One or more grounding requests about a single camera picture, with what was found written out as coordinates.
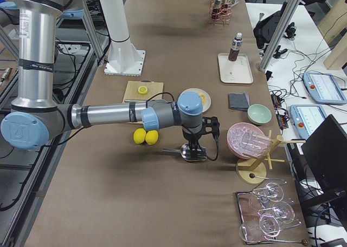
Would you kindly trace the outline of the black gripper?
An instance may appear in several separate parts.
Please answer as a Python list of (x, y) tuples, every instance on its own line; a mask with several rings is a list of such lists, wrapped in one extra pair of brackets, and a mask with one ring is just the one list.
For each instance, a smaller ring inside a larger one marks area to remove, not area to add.
[(193, 133), (188, 128), (182, 128), (183, 136), (188, 141), (190, 147), (196, 148), (198, 145), (198, 138), (195, 133)]

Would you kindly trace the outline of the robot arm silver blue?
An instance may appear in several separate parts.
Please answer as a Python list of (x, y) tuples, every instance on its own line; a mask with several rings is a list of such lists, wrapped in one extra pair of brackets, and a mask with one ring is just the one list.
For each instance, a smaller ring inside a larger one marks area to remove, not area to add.
[(16, 148), (34, 150), (74, 129), (101, 124), (141, 122), (146, 131), (180, 126), (191, 155), (207, 118), (195, 92), (177, 101), (154, 99), (101, 106), (57, 104), (53, 100), (56, 21), (82, 18), (83, 0), (13, 0), (19, 9), (18, 94), (1, 121), (3, 138)]

